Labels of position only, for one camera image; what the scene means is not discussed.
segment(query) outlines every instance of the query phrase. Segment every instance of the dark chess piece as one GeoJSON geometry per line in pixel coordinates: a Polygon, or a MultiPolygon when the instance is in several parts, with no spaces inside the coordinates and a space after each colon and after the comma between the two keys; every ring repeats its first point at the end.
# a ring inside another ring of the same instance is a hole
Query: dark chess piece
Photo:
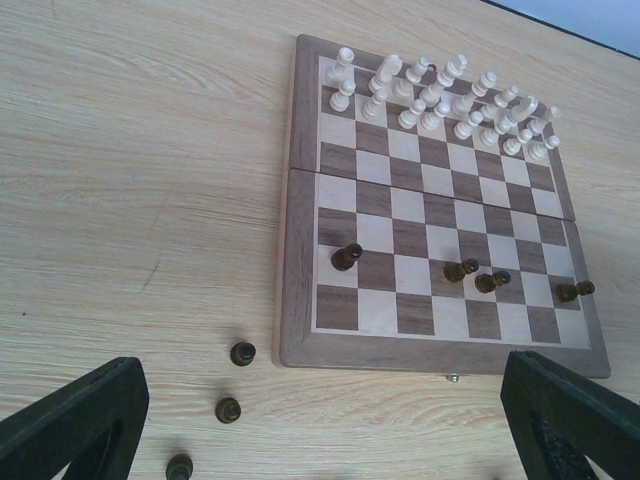
{"type": "Polygon", "coordinates": [[[459,282],[470,273],[478,271],[480,264],[475,258],[468,258],[462,263],[448,263],[444,267],[444,276],[450,282],[459,282]]]}
{"type": "Polygon", "coordinates": [[[331,256],[331,265],[336,270],[349,270],[361,256],[362,247],[357,243],[351,243],[331,256]]]}
{"type": "Polygon", "coordinates": [[[231,361],[239,367],[246,367],[249,365],[253,362],[255,356],[256,347],[249,342],[239,342],[231,348],[231,361]]]}
{"type": "Polygon", "coordinates": [[[499,270],[493,275],[483,273],[476,277],[476,288],[482,293],[490,293],[493,292],[496,287],[506,285],[510,281],[511,275],[504,270],[499,270]]]}
{"type": "Polygon", "coordinates": [[[589,280],[575,285],[563,283],[556,287],[556,295],[561,302],[572,302],[578,298],[578,295],[591,295],[595,291],[596,286],[589,280]]]}
{"type": "Polygon", "coordinates": [[[235,398],[223,398],[216,404],[216,418],[222,423],[233,423],[240,418],[242,409],[235,398]]]}
{"type": "Polygon", "coordinates": [[[169,460],[166,474],[167,480],[189,480],[193,474],[193,462],[189,455],[181,453],[169,460]]]}

